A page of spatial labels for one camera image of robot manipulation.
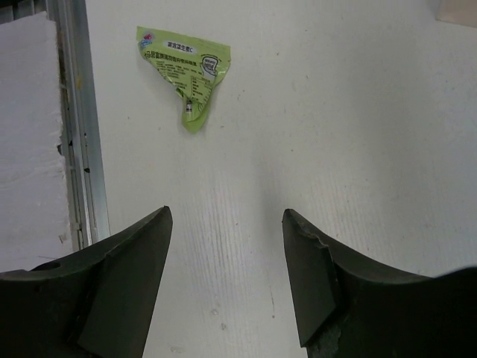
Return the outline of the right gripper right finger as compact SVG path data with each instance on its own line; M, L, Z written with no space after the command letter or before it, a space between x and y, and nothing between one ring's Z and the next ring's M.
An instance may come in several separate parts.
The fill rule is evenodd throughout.
M300 345L309 357L474 357L476 269L439 277L375 261L282 217Z

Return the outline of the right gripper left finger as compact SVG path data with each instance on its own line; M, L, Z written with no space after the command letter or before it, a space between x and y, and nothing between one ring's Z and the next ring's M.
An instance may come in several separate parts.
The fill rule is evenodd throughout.
M1 274L3 357L141 357L171 241L162 207L30 271Z

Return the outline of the green snack packet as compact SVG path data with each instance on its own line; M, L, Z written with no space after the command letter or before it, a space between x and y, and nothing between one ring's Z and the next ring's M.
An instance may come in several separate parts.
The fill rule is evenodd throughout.
M197 133L209 115L214 89L231 64L228 45L170 31L137 27L142 58L175 88L181 97L184 128Z

